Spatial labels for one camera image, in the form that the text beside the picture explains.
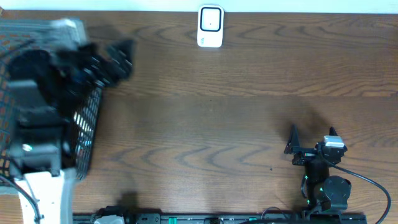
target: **black mesh basket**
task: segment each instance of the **black mesh basket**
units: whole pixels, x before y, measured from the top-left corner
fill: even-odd
[[[24,42],[35,40],[27,47],[15,50]],[[52,53],[57,49],[76,49],[87,42],[81,21],[62,19],[59,21],[5,20],[0,19],[0,174],[9,177],[9,158],[7,149],[17,116],[14,99],[7,89],[6,65],[11,58],[28,49],[43,49]],[[2,57],[6,52],[15,50],[12,54]],[[70,143],[75,150],[77,179],[84,179],[90,164],[91,151],[95,135],[98,108],[101,102],[102,89],[95,89],[85,100],[81,108],[73,114],[74,123],[72,136],[78,136]],[[0,187],[6,184],[0,181]]]

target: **wall outlet device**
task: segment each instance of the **wall outlet device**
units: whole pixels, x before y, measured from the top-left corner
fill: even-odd
[[[221,47],[223,31],[224,9],[221,6],[202,6],[198,14],[198,45],[200,47]]]

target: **wooden table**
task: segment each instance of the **wooden table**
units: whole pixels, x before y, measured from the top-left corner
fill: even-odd
[[[398,16],[226,13],[219,49],[197,46],[197,13],[6,11],[79,17],[94,42],[132,37],[134,76],[104,94],[93,163],[75,212],[261,212],[306,205],[303,167],[283,154],[291,124],[313,146],[334,126],[340,166],[379,182],[398,208]],[[351,181],[349,212],[374,223],[386,197]],[[21,223],[1,197],[0,223]]]

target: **black wire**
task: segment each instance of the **black wire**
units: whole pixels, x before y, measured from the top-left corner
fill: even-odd
[[[306,175],[304,174],[303,179],[301,180],[300,190],[301,190],[301,194],[303,195],[303,197],[307,198],[307,196],[305,195],[305,191],[304,191],[304,185],[305,185],[305,180],[306,180],[305,177],[306,177]]]
[[[261,219],[262,219],[262,220],[265,218],[266,213],[267,213],[270,209],[279,210],[279,211],[281,212],[281,214],[282,214],[287,220],[289,219],[288,216],[286,216],[286,214],[285,214],[280,208],[275,207],[275,206],[272,206],[272,207],[269,207],[269,208],[267,208],[267,209],[265,209],[265,210],[263,211],[263,213],[261,214]]]
[[[224,224],[224,220],[222,220],[221,218],[219,218],[219,219],[217,219],[217,220],[211,220],[211,221],[210,221],[210,224],[217,224],[217,223],[219,223],[219,221],[220,221],[222,224]]]
[[[20,186],[15,184],[12,180],[8,179],[7,177],[0,175],[0,180],[9,184],[11,187],[14,187],[19,193],[21,193],[26,198],[26,200],[30,203],[35,213],[35,220],[34,220],[35,223],[40,224],[39,206],[37,205],[35,200],[31,196],[29,196],[29,194],[26,193],[24,189],[22,189]]]
[[[344,168],[338,167],[338,166],[334,165],[333,163],[329,162],[329,161],[323,156],[323,152],[322,152],[321,149],[320,149],[319,155],[320,155],[320,157],[321,157],[329,166],[334,167],[334,168],[336,168],[336,169],[338,169],[338,170],[341,170],[341,171],[343,171],[343,172],[346,172],[347,174],[351,174],[351,175],[354,175],[354,176],[356,176],[356,177],[359,177],[360,179],[366,180],[366,181],[368,181],[369,183],[371,183],[371,184],[375,185],[376,187],[380,188],[380,189],[385,193],[385,195],[387,196],[387,207],[386,207],[386,209],[385,209],[383,215],[382,215],[382,216],[380,217],[380,219],[376,222],[376,224],[380,224],[380,223],[384,220],[384,218],[387,216],[388,212],[390,211],[390,207],[391,207],[391,197],[390,197],[390,194],[388,193],[388,191],[387,191],[383,186],[381,186],[380,184],[378,184],[376,181],[373,181],[373,180],[371,180],[371,179],[369,179],[369,178],[367,178],[367,177],[364,177],[364,176],[362,176],[362,175],[360,175],[360,174],[357,174],[357,173],[355,173],[355,172],[352,172],[352,171],[350,171],[350,170],[348,170],[348,169],[344,169]]]
[[[27,47],[27,46],[29,46],[30,44],[33,44],[34,42],[35,42],[35,40],[34,40],[34,39],[31,39],[31,40],[25,41],[24,43],[22,43],[22,44],[18,45],[18,46],[17,46],[17,47],[15,47],[14,49],[12,49],[12,50],[9,50],[9,51],[5,52],[4,54],[0,55],[0,60],[1,60],[1,59],[3,59],[3,58],[5,58],[5,57],[7,57],[8,55],[10,55],[10,54],[14,53],[15,51],[17,51],[17,50],[21,49],[21,48],[24,48],[24,47]]]

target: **black cable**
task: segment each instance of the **black cable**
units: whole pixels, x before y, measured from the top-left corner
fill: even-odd
[[[18,46],[17,46],[17,47],[15,47],[14,49],[12,49],[12,50],[9,50],[9,51],[5,52],[4,54],[0,55],[0,60],[1,60],[1,59],[3,59],[3,58],[5,58],[5,57],[7,57],[8,55],[10,55],[10,54],[14,53],[15,51],[17,51],[17,50],[21,49],[21,48],[24,48],[24,47],[27,47],[27,46],[29,46],[30,44],[33,44],[34,42],[35,42],[35,40],[34,40],[34,39],[31,39],[31,40],[25,41],[24,43],[22,43],[22,44],[18,45]]]
[[[306,175],[303,175],[303,179],[301,180],[301,194],[303,195],[304,198],[307,198],[307,196],[305,195],[305,191],[304,191],[304,185],[305,185],[305,181],[306,181]]]
[[[217,223],[219,223],[219,221],[220,221],[222,224],[224,224],[224,220],[222,220],[221,218],[219,218],[219,219],[217,219],[217,220],[211,220],[211,221],[210,221],[210,224],[217,224]]]
[[[267,209],[265,209],[265,210],[263,211],[263,213],[261,214],[261,219],[262,219],[262,220],[265,218],[266,213],[267,213],[270,209],[279,210],[279,211],[281,212],[281,214],[282,214],[287,220],[289,219],[288,216],[286,216],[286,214],[285,214],[280,208],[275,207],[275,206],[272,206],[272,207],[269,207],[269,208],[267,208]]]
[[[0,180],[9,184],[11,187],[14,187],[19,193],[21,193],[26,200],[30,203],[30,205],[33,208],[33,211],[35,213],[35,223],[36,224],[40,224],[40,213],[39,213],[39,206],[37,205],[37,203],[35,202],[35,200],[29,196],[28,193],[26,193],[26,191],[24,189],[22,189],[20,186],[18,186],[17,184],[15,184],[12,180],[8,179],[7,177],[0,175]]]
[[[385,209],[383,215],[382,215],[382,216],[380,217],[380,219],[376,222],[376,224],[380,224],[380,223],[384,220],[384,218],[387,216],[388,212],[390,211],[390,207],[391,207],[391,197],[390,197],[390,194],[388,193],[388,191],[387,191],[383,186],[381,186],[381,185],[378,184],[377,182],[375,182],[375,181],[373,181],[373,180],[371,180],[371,179],[369,179],[369,178],[367,178],[367,177],[364,177],[364,176],[362,176],[362,175],[360,175],[360,174],[357,174],[357,173],[355,173],[355,172],[352,172],[352,171],[350,171],[350,170],[348,170],[348,169],[344,169],[344,168],[338,167],[338,166],[334,165],[333,163],[329,162],[329,161],[323,156],[323,152],[322,152],[321,149],[320,149],[319,155],[320,155],[320,157],[321,157],[329,166],[334,167],[334,168],[336,168],[336,169],[338,169],[338,170],[341,170],[341,171],[343,171],[343,172],[346,172],[347,174],[351,174],[351,175],[354,175],[354,176],[356,176],[356,177],[359,177],[360,179],[366,180],[366,181],[368,181],[369,183],[371,183],[371,184],[375,185],[376,187],[380,188],[380,189],[385,193],[385,195],[387,196],[387,207],[386,207],[386,209]]]

